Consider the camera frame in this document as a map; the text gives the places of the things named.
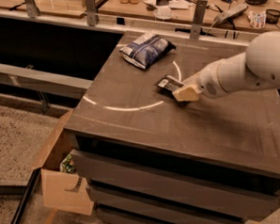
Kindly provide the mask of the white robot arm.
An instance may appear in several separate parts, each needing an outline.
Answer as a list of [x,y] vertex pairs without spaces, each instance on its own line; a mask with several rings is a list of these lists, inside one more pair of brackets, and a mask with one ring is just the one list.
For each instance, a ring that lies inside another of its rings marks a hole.
[[177,101],[193,102],[203,94],[225,97],[244,90],[280,89],[280,32],[253,38],[242,54],[219,59],[183,81],[172,92]]

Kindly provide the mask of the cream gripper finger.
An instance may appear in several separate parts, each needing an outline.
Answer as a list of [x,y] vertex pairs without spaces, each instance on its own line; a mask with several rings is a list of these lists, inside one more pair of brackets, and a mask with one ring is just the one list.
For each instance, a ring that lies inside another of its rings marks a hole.
[[195,85],[184,85],[172,92],[172,95],[178,102],[194,102],[199,100],[199,94],[196,92]]

